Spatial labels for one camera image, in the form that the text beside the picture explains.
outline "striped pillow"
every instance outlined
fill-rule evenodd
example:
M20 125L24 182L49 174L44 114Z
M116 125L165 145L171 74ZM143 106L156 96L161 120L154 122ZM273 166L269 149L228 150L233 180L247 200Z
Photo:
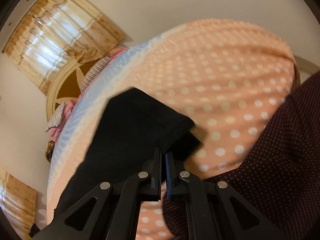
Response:
M90 70L84 76L82 86L80 87L81 94L83 94L91 83L97 78L101 71L110 63L112 60L111 56L105 56L99 59Z

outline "orange polka dot bedsheet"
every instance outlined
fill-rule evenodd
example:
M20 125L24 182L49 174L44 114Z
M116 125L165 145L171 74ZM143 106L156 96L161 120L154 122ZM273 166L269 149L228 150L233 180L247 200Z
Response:
M47 222L84 159L108 99L117 93L137 87L189 116L202 145L185 167L206 179L241 164L290 93L294 77L289 46L245 22L198 20L128 49L84 94L59 137L48 184ZM171 237L161 202L143 203L136 239Z

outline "dark dotted fabric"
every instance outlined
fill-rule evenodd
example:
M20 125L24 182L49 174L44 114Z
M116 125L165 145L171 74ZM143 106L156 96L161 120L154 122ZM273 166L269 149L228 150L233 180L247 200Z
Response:
M286 98L238 169L207 180L227 181L290 239L303 239L320 214L320 72ZM184 203L164 201L163 212L170 231L188 238Z

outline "curtain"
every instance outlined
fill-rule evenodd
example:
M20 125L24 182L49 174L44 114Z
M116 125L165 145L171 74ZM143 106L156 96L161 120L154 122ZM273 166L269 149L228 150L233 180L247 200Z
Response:
M21 239L31 240L28 232L35 222L36 191L1 166L0 207Z
M87 0L38 0L11 35L5 52L45 94L72 59L97 60L125 37Z

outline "metal pin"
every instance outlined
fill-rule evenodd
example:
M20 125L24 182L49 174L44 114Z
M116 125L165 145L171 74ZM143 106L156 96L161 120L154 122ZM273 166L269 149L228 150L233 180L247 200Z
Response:
M100 188L101 189L108 189L108 188L110 188L110 183L109 182L102 182L100 184Z
M189 177L189 176L190 176L190 173L187 172L187 171L182 171L182 172L180 172L180 177L182 177L182 178L187 178L187 177Z
M146 171L141 171L141 172L139 172L138 176L139 176L139 178L144 179L144 178L148 177L149 174Z
M225 181L219 181L218 187L219 188L226 188L226 187L228 187L228 183L226 183Z

